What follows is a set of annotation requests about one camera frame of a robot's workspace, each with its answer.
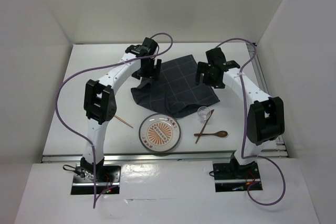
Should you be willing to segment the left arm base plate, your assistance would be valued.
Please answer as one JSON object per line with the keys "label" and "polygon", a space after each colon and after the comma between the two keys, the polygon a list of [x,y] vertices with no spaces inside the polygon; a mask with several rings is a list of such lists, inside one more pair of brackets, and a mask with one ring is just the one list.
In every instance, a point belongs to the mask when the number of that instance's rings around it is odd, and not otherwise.
{"label": "left arm base plate", "polygon": [[[71,185],[71,195],[93,195],[93,174],[86,171],[79,165],[69,166],[64,165],[63,169],[73,172],[74,176]],[[103,166],[102,172],[97,175],[96,187],[97,195],[104,191],[106,195],[116,195],[120,193],[120,165]]]}

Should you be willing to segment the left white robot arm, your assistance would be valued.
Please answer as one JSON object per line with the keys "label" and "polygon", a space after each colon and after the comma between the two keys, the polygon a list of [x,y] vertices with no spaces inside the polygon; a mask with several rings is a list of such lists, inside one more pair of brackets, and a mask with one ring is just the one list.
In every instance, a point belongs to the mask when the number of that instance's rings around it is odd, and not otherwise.
{"label": "left white robot arm", "polygon": [[98,80],[86,83],[83,107],[88,118],[88,139],[95,151],[88,143],[80,166],[85,169],[85,176],[93,182],[103,177],[103,145],[108,123],[117,111],[115,95],[129,77],[159,79],[161,60],[153,57],[157,48],[157,42],[146,37],[142,44],[130,45],[125,50],[120,65],[112,67]]}

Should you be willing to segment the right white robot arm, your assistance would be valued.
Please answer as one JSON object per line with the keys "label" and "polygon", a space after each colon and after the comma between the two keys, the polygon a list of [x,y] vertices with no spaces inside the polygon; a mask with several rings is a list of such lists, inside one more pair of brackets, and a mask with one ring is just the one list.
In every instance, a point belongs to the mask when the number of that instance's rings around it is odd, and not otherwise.
{"label": "right white robot arm", "polygon": [[231,155],[227,172],[244,178],[255,164],[266,143],[285,131],[284,103],[280,97],[263,92],[234,60],[226,60],[217,47],[206,52],[207,62],[198,62],[195,83],[213,88],[231,88],[243,101],[244,133],[241,146]]}

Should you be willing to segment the dark grey checked cloth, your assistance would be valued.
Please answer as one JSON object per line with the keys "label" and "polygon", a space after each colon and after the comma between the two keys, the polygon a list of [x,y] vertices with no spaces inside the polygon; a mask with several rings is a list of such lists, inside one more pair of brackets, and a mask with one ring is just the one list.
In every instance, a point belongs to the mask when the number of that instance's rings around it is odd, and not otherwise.
{"label": "dark grey checked cloth", "polygon": [[196,70],[193,55],[164,62],[159,80],[142,78],[140,85],[131,89],[132,97],[137,105],[176,119],[219,103],[212,87],[195,84]]}

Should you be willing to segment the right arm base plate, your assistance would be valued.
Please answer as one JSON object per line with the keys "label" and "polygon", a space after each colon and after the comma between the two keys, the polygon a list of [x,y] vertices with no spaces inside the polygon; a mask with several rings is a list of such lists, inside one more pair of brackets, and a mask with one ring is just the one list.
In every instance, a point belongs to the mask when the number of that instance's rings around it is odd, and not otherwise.
{"label": "right arm base plate", "polygon": [[230,163],[214,163],[208,174],[214,178],[217,193],[246,191],[249,186],[250,190],[263,190],[256,162],[241,170],[234,170]]}

